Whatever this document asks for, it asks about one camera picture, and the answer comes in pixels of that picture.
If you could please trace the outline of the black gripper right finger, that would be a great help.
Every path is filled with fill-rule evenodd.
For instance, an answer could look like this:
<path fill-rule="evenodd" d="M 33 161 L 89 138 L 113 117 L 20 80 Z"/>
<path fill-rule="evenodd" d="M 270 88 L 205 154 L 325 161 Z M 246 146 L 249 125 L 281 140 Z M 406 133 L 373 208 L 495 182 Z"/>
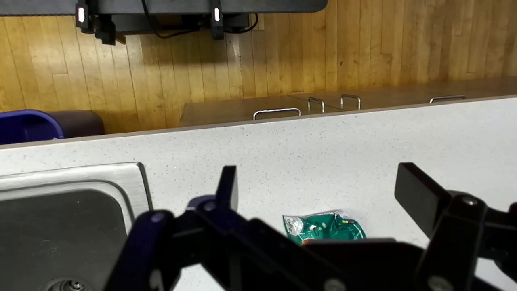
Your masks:
<path fill-rule="evenodd" d="M 448 192 L 411 162 L 398 166 L 394 198 L 428 238 L 415 268 L 420 291 L 499 291 L 475 276 L 480 259 L 517 282 L 516 206 L 503 213 Z"/>

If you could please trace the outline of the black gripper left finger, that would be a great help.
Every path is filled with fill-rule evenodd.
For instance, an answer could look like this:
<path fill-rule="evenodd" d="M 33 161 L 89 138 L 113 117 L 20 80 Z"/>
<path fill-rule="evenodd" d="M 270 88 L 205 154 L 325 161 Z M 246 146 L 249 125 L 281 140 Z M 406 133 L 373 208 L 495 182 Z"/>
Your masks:
<path fill-rule="evenodd" d="M 191 266 L 225 291 L 346 291 L 336 268 L 236 206 L 238 171 L 226 167 L 217 192 L 191 200 L 183 216 L 139 216 L 104 291 L 173 291 Z"/>

